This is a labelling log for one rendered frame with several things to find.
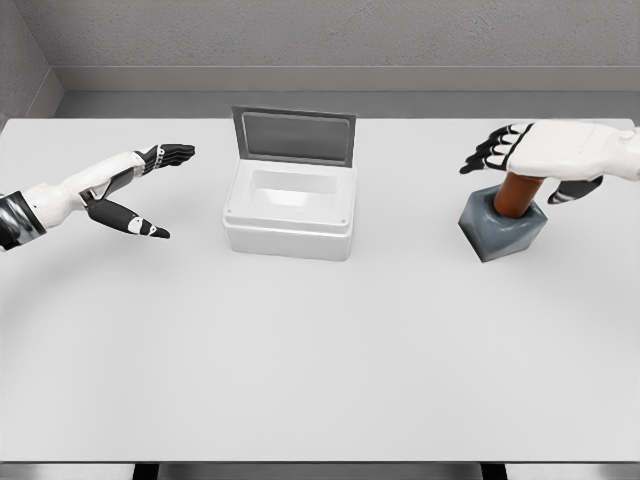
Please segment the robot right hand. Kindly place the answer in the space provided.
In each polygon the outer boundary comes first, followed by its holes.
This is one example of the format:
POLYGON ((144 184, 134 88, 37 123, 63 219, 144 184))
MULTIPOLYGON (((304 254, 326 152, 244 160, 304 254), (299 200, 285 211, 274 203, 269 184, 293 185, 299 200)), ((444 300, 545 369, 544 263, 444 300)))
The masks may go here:
POLYGON ((598 188, 606 175, 624 178, 615 155, 619 131, 603 124, 563 120, 514 123, 491 134, 459 172, 492 169, 522 177, 554 178, 550 204, 578 200, 598 188))

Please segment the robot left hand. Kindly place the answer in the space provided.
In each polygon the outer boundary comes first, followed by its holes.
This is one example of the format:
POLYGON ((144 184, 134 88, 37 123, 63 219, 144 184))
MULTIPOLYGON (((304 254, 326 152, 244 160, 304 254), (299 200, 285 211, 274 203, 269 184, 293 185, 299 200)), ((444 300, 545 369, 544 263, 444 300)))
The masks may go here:
POLYGON ((146 152, 124 152, 69 177, 63 185, 79 195, 91 220, 131 235, 169 239, 167 230, 108 197, 134 179, 167 166, 180 166, 194 154, 195 147, 189 144, 159 144, 146 152))

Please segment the grey-headed hammer with brown handle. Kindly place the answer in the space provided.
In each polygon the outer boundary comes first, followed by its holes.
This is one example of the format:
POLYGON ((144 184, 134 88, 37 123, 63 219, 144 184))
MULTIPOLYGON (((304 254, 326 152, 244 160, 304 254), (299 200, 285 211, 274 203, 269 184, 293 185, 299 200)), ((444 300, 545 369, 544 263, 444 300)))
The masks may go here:
POLYGON ((500 185, 474 191, 458 225, 482 262, 528 249, 547 222, 534 197, 542 178, 508 173, 500 185))

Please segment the white box with open lid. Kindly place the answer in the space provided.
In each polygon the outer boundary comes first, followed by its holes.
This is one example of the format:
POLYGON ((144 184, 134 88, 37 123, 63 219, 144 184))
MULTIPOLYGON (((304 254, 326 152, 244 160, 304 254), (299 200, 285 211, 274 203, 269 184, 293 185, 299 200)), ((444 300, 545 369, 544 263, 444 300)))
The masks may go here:
POLYGON ((239 161, 223 208, 235 252, 344 261, 354 229, 356 117, 235 106, 239 161))

